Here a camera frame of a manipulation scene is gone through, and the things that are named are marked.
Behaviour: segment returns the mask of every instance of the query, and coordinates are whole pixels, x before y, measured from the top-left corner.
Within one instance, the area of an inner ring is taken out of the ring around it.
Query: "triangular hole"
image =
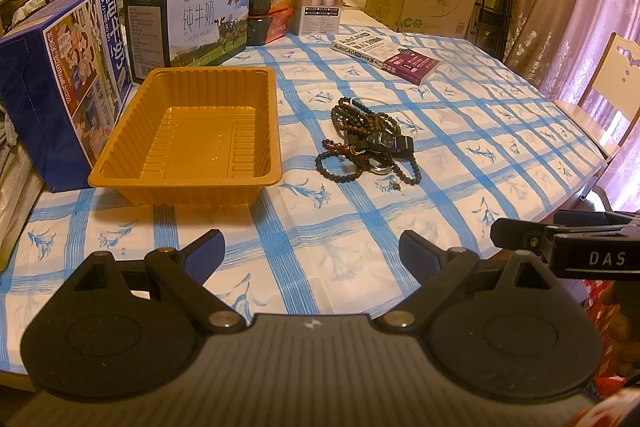
[[[540,275],[538,270],[530,263],[522,263],[520,265],[516,286],[518,288],[549,289],[549,285],[542,279],[542,275]]]
[[[102,264],[94,264],[76,285],[76,291],[104,290],[109,287],[107,273]]]

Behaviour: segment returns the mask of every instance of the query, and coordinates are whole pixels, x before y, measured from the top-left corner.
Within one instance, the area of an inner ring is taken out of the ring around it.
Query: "silver bolt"
[[[209,322],[218,328],[231,328],[238,325],[242,317],[236,312],[214,312],[209,315]]]
[[[415,322],[414,314],[402,310],[386,312],[382,318],[389,326],[393,326],[395,328],[406,328]]]

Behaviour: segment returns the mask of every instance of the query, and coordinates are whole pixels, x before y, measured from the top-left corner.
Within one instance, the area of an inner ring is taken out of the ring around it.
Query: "chair backrest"
[[[622,146],[640,116],[640,46],[612,33],[600,63],[578,102],[580,107],[591,89],[599,92],[630,122],[619,142]]]

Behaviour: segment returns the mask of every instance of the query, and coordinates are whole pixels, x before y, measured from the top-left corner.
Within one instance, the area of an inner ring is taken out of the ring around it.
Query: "curtain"
[[[552,100],[577,103],[612,32],[640,39],[640,0],[516,0],[515,5],[513,45],[505,63]],[[532,31],[536,35],[528,37]],[[596,92],[584,108],[614,139],[628,127]],[[635,165],[639,157],[640,125],[598,182],[614,210],[640,208],[640,169]]]

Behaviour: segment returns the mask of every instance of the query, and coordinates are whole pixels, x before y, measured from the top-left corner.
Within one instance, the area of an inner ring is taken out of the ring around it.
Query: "purple book cover section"
[[[419,86],[438,62],[435,58],[425,57],[407,49],[385,60],[382,69]]]

